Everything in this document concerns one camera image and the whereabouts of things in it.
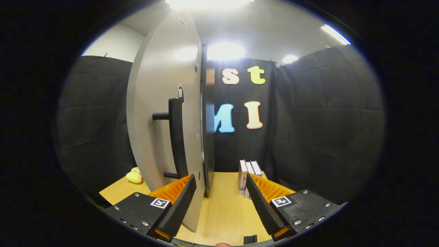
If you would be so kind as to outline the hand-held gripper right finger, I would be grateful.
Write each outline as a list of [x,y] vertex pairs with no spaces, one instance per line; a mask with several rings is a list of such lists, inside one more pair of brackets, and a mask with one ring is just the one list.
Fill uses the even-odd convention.
[[275,242],[319,226],[347,205],[330,201],[310,189],[293,191],[250,173],[246,187],[262,225]]

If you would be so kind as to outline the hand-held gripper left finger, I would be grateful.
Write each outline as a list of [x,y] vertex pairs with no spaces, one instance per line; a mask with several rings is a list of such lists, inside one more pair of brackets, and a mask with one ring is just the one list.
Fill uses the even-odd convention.
[[103,198],[110,203],[104,212],[149,240],[171,243],[182,226],[196,189],[194,175],[155,191],[151,191],[144,181],[136,184],[121,178],[103,190]]

